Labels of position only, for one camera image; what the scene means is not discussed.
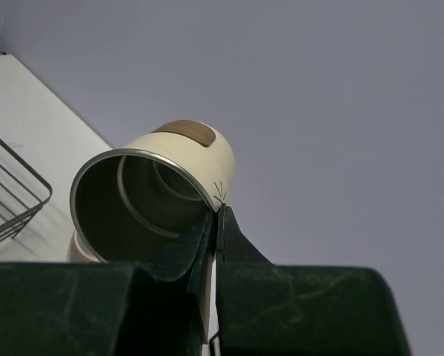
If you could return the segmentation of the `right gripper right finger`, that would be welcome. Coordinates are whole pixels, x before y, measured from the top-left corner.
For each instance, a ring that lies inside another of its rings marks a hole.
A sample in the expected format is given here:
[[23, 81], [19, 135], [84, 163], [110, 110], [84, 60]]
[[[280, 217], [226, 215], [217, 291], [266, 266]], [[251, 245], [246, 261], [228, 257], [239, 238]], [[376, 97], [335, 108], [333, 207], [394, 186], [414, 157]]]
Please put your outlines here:
[[212, 355], [410, 355], [392, 290], [376, 270], [269, 261], [224, 205], [216, 226]]

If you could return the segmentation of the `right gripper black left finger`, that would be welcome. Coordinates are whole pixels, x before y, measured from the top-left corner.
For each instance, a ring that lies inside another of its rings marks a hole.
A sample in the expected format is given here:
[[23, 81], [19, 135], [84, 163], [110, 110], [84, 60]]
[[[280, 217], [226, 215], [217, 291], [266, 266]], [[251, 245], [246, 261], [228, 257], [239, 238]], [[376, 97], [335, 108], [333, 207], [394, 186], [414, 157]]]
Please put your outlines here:
[[0, 262], [0, 355], [200, 355], [213, 216], [145, 263]]

